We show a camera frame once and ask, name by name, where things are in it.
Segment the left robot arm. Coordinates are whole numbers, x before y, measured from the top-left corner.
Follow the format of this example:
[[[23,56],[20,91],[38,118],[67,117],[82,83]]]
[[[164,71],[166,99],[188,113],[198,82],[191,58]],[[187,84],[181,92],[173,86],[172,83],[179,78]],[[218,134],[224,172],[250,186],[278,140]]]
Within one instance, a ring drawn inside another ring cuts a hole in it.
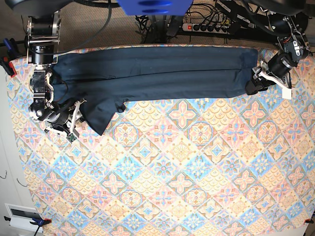
[[[246,94],[254,95],[277,85],[282,90],[282,98],[291,100],[293,86],[290,71],[310,53],[307,37],[290,16],[283,17],[283,21],[289,27],[287,34],[269,30],[256,20],[252,12],[249,12],[249,17],[257,27],[277,37],[280,50],[269,61],[262,59],[259,65],[252,69],[252,78],[245,86]]]

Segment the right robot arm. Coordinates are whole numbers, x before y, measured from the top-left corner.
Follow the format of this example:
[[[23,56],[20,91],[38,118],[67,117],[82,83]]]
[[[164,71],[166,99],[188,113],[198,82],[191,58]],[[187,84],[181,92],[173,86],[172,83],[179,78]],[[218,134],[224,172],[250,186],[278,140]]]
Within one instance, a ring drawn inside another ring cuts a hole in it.
[[[69,142],[79,138],[75,124],[82,119],[80,106],[84,99],[72,99],[60,104],[55,101],[51,66],[58,61],[56,49],[60,42],[60,12],[42,17],[30,17],[27,31],[27,62],[35,66],[30,87],[33,103],[29,106],[30,117],[44,122],[45,132],[66,137]]]

